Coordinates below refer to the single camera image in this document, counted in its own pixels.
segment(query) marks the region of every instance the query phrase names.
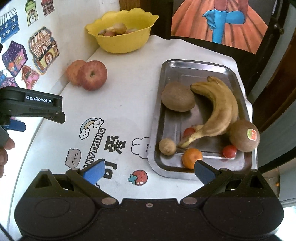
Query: cherry tomato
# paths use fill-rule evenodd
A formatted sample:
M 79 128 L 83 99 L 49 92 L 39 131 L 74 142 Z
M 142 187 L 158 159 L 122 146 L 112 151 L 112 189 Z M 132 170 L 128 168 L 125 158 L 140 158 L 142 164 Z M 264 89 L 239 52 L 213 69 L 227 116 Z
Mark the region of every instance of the cherry tomato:
M 237 155 L 237 149 L 233 145 L 228 145 L 223 148 L 222 153 L 226 158 L 234 158 Z
M 195 132 L 195 129 L 192 127 L 189 127 L 185 129 L 185 131 L 183 132 L 183 137 L 191 136 L 194 132 Z

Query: stainless steel tray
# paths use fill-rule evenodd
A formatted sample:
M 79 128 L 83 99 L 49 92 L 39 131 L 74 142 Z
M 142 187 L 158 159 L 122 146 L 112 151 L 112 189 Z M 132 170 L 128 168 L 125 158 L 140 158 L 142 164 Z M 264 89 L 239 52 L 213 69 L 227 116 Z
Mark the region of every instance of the stainless steel tray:
M 169 82 L 178 81 L 190 86 L 195 82 L 206 81 L 208 76 L 216 76 L 227 84 L 237 100 L 239 118 L 250 120 L 247 106 L 251 113 L 251 104 L 243 96 L 242 88 L 244 87 L 242 83 L 238 82 L 232 70 L 225 66 L 199 61 L 173 59 L 164 62 L 161 68 L 148 151 L 149 164 L 161 176 L 198 180 L 193 170 L 188 170 L 183 166 L 182 149 L 177 149 L 173 156 L 165 156 L 159 151 L 158 145 L 163 138 L 171 138 L 178 143 L 186 128 L 193 124 L 204 124 L 213 111 L 212 103 L 207 98 L 196 94 L 197 104 L 193 109 L 184 113 L 171 111 L 161 103 L 161 93 Z M 224 167 L 237 173 L 246 173 L 249 169 L 257 169 L 255 151 L 238 152 L 233 159 L 224 158 L 221 151 L 229 143 L 225 134 L 216 137 L 203 137 L 192 143 L 190 147 L 199 149 L 203 154 L 203 160 L 216 169 Z

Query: white tablecloth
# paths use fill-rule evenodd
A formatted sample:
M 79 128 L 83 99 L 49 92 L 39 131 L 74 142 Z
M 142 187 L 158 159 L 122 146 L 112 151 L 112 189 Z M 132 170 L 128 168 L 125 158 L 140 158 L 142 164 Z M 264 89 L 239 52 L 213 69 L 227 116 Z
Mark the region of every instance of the white tablecloth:
M 143 48 L 120 55 L 98 49 L 89 60 L 99 60 L 106 65 L 106 83 L 93 92 L 71 84 L 66 86 L 61 94 L 66 122 L 58 124 L 44 120 L 42 123 L 23 163 L 12 212 L 41 169 L 65 173 L 68 166 L 82 169 L 86 161 L 101 158 L 105 159 L 106 168 L 110 170 L 107 175 L 111 178 L 102 178 L 97 185 L 119 201 L 122 198 L 180 200 L 203 186 L 200 181 L 161 177 L 146 159 L 160 69 L 169 59 L 225 65 L 234 71 L 242 85 L 237 65 L 231 57 L 179 39 L 164 40 L 151 36 Z M 119 151 L 106 147 L 107 140 L 112 140 L 112 137 L 118 137 L 115 143 L 119 140 Z M 141 178 L 128 181 L 135 171 Z M 14 238 L 20 235 L 13 214 L 9 232 Z

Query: cartoon strawberry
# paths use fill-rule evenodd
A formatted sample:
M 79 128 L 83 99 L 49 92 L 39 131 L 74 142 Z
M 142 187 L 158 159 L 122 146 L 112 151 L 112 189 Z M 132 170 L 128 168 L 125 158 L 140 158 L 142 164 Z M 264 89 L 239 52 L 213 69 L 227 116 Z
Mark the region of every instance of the cartoon strawberry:
M 144 185 L 148 180 L 147 173 L 143 170 L 136 170 L 128 178 L 128 181 L 137 186 Z

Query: orange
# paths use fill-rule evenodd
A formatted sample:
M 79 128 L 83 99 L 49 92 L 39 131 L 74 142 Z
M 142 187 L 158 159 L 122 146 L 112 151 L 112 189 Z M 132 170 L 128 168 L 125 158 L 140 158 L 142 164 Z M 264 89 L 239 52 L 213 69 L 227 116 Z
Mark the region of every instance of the orange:
M 182 162 L 188 169 L 194 169 L 194 164 L 197 160 L 202 160 L 202 153 L 195 148 L 189 148 L 182 156 Z

